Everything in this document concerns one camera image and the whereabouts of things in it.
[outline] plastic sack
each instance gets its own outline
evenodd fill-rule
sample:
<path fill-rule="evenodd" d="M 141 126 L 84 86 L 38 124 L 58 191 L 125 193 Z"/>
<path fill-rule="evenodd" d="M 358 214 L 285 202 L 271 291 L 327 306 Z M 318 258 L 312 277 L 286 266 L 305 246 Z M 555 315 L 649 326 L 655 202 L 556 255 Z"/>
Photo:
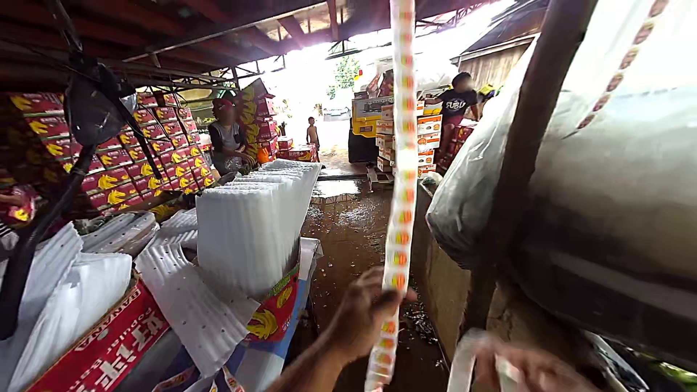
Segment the plastic sack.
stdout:
<path fill-rule="evenodd" d="M 508 130 L 536 43 L 513 67 L 501 93 L 484 107 L 482 120 L 455 156 L 426 212 L 439 246 L 464 269 L 483 262 L 477 240 L 489 219 Z"/>

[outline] white foam sheet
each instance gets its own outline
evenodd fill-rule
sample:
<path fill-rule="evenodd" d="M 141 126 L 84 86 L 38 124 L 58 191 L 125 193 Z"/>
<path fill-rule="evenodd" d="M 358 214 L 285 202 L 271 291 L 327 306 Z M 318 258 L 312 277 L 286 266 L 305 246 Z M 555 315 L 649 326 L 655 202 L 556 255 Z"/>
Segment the white foam sheet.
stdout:
<path fill-rule="evenodd" d="M 36 322 L 9 391 L 21 391 L 46 371 L 123 296 L 131 263 L 121 253 L 78 255 Z"/>
<path fill-rule="evenodd" d="M 247 335 L 247 323 L 259 303 L 218 299 L 180 245 L 145 249 L 136 268 L 202 377 L 213 375 Z"/>
<path fill-rule="evenodd" d="M 49 297 L 65 279 L 81 249 L 80 236 L 72 223 L 68 223 L 34 256 L 20 304 L 17 330 L 9 339 L 0 341 L 0 391 L 8 390 L 17 362 Z"/>

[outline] person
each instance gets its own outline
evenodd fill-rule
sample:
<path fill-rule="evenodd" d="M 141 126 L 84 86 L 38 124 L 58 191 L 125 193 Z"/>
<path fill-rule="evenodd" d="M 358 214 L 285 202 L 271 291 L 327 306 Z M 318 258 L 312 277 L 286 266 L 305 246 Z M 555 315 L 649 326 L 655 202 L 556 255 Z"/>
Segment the person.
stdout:
<path fill-rule="evenodd" d="M 397 292 L 381 291 L 383 272 L 382 267 L 370 269 L 348 286 L 327 330 L 284 370 L 266 392 L 330 392 L 344 366 L 370 353 L 380 338 L 382 323 L 395 313 L 403 299 Z M 409 289 L 405 298 L 415 301 L 416 292 Z M 487 339 L 475 348 L 475 355 L 475 382 L 489 385 L 492 391 L 500 390 L 495 367 L 496 358 L 500 357 L 521 371 L 521 382 L 528 391 L 599 392 L 575 370 L 547 353 Z"/>
<path fill-rule="evenodd" d="M 460 72 L 452 79 L 452 89 L 445 90 L 436 98 L 426 99 L 427 105 L 443 103 L 441 114 L 443 115 L 443 135 L 441 146 L 434 156 L 434 161 L 438 162 L 445 152 L 447 146 L 452 141 L 453 130 L 460 125 L 468 107 L 472 108 L 472 115 L 476 121 L 481 118 L 479 107 L 477 106 L 477 92 L 472 88 L 472 75 L 467 72 Z"/>
<path fill-rule="evenodd" d="M 208 132 L 213 145 L 213 166 L 220 175 L 234 171 L 236 166 L 253 165 L 254 159 L 242 152 L 245 138 L 236 122 L 235 105 L 227 99 L 216 98 L 213 100 L 213 116 L 216 121 L 208 125 Z"/>

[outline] man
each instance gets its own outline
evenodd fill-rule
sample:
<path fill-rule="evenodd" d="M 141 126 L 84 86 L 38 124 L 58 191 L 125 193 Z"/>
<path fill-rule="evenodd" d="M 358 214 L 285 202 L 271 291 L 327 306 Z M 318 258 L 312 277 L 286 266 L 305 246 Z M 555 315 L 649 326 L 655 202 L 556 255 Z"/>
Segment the man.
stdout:
<path fill-rule="evenodd" d="M 443 135 L 441 146 L 436 152 L 434 161 L 438 162 L 447 151 L 448 144 L 452 141 L 453 130 L 460 125 L 468 107 L 472 108 L 472 115 L 476 121 L 481 118 L 477 107 L 477 92 L 472 88 L 472 75 L 460 72 L 452 79 L 452 89 L 442 92 L 436 98 L 426 99 L 427 105 L 443 103 L 441 114 L 443 115 Z"/>
<path fill-rule="evenodd" d="M 253 165 L 254 159 L 242 152 L 245 149 L 245 138 L 236 122 L 235 105 L 226 99 L 216 98 L 213 100 L 213 116 L 217 121 L 208 125 L 208 132 L 213 145 L 213 166 L 220 175 L 245 164 Z"/>

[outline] wet floor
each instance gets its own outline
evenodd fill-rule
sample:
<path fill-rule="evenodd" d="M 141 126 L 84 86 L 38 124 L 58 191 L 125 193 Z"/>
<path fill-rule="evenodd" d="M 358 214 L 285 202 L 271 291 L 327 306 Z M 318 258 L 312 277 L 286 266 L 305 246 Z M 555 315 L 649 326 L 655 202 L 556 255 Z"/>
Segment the wet floor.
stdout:
<path fill-rule="evenodd" d="M 317 183 L 302 235 L 320 239 L 324 251 L 310 292 L 319 332 L 329 324 L 349 283 L 382 265 L 391 197 L 390 190 L 370 192 L 367 181 Z M 395 377 L 387 391 L 446 390 L 447 370 L 429 328 L 420 304 L 401 310 Z M 367 359 L 346 367 L 335 391 L 361 391 L 366 367 Z"/>

